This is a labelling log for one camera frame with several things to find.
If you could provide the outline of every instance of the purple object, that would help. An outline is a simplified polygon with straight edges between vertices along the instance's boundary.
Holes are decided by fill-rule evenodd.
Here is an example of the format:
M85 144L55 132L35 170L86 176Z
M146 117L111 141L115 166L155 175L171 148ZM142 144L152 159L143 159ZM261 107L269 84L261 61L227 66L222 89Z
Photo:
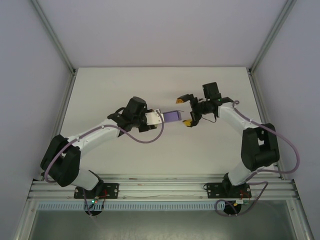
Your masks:
M163 118L165 123L181 121L181 113L178 110L167 111L163 113Z

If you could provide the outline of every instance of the mounting plate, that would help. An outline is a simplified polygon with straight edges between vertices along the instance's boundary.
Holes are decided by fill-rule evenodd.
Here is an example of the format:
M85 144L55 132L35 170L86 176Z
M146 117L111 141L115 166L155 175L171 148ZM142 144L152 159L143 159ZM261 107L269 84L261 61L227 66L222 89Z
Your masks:
M119 193L119 183L104 183L102 192L106 190L106 199L117 199ZM84 192L87 199L94 199L95 196L91 191L84 190L82 187L77 186L74 190L75 199L84 199Z
M249 185L235 186L232 192L226 192L222 182L209 182L203 188L206 190L208 199L247 199L251 198Z

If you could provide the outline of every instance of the glass panel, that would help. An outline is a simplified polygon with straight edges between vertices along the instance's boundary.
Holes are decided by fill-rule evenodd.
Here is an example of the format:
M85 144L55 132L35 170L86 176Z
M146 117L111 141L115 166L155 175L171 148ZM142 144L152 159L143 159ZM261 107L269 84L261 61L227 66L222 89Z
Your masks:
M214 211L37 211L30 240L294 240L285 201L259 201L239 217Z

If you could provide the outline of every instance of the black mounting bracket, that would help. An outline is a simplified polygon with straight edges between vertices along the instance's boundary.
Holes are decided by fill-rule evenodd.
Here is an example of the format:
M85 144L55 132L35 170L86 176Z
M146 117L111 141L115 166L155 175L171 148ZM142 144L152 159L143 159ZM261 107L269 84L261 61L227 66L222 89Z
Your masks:
M248 184L233 186L226 191L222 182L208 182L203 186L208 199L248 199L251 198L251 189Z
M105 190L106 197L100 196L100 199L117 199L119 193L119 183L103 183L101 192L104 193ZM84 192L87 199L94 199L96 197L94 191L83 190L83 188L79 186L75 188L73 197L75 199L84 199Z

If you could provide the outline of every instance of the purple cable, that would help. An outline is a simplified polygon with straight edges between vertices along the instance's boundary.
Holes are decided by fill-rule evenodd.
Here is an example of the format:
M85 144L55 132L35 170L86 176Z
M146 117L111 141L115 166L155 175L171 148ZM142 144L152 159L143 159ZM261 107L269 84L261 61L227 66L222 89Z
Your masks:
M82 188L82 190L83 190L84 204L86 206L86 209L88 210L89 216L92 216L91 211L89 209L88 201L87 201L86 191L84 188Z
M49 180L48 179L48 175L49 175L49 171L52 168L52 166L55 164L55 162L57 161L57 159L59 158L59 156L72 144L74 144L78 139L83 139L84 137L92 134L93 132L101 129L102 127L104 128L115 128L118 129L119 131L123 132L124 134L128 135L131 139L133 139L134 141L140 143L140 144L151 144L153 142L155 142L156 140L158 140L158 138L160 138L160 136L162 135L162 133L164 132L164 128L165 128L165 121L163 119L163 117L161 116L161 114L156 111L156 113L159 115L160 119L161 119L161 131L158 134L158 136L156 136L154 139L150 140L150 141L142 141L139 140L137 138L135 138L134 136L132 136L130 133L128 133L127 131L123 130L122 128L116 126L116 125L110 125L110 124L106 124L103 126L97 126L93 129L91 129L90 131L85 132L84 134L82 134L81 136L79 136L79 138L76 138L74 140L72 140L71 142L67 143L58 153L57 155L55 155L55 157L52 159L52 161L50 162L49 166L46 168L45 173L44 173L44 179L46 182L48 183L55 183L56 181L54 180Z
M248 122L250 123L253 123L254 125L268 131L269 133L272 133L273 135L276 135L278 136L279 138L281 138L282 140L284 140L287 144L290 145L290 147L293 149L294 153L295 153L295 156L296 156L296 164L294 166L294 168L290 171L280 171L280 170L264 170L264 169L261 169L261 170L256 170L255 172L253 172L249 177L246 178L246 182L249 181L250 179L252 179L256 174L258 173L261 173L261 172L268 172L268 173L276 173L276 174L292 174L294 173L298 168L299 168L299 165L300 165L300 155L299 155L299 152L298 152L298 149L296 148L296 146L290 141L288 140L285 136L283 136L281 133L278 133L276 131L273 131L272 129L266 127L266 126L263 126L261 125L260 123L254 121L254 120L251 120L250 118L246 117L245 115L243 115L235 106L238 105L240 102L238 100L235 100L233 103L232 103L232 107L234 109L234 111L240 116L242 117L244 120L247 120ZM223 200L223 199L219 199L218 201L216 201L216 203L214 204L214 208L215 208L215 212L217 214L219 214L220 216L223 216L223 217L237 217L237 216L241 216L241 215L244 215L246 213L248 213L249 211L251 211L251 209L257 204L259 198L261 197L261 195L264 193L264 191L266 190L267 186L268 186L268 182L267 181L262 181L262 182L250 182L248 183L249 185L260 185L260 184L265 184L265 186L262 188L260 194L256 197L256 199L253 201L253 203L251 204L251 206L245 210L244 212L242 213L238 213L238 214L235 214L235 215L226 215L226 214L223 214L223 213L220 213L217 208L218 208L218 203L220 202L225 202L227 203L228 205L230 205L232 207L232 209L234 210L234 212L236 213L236 209L235 207L232 205L231 202L229 201L226 201L226 200Z

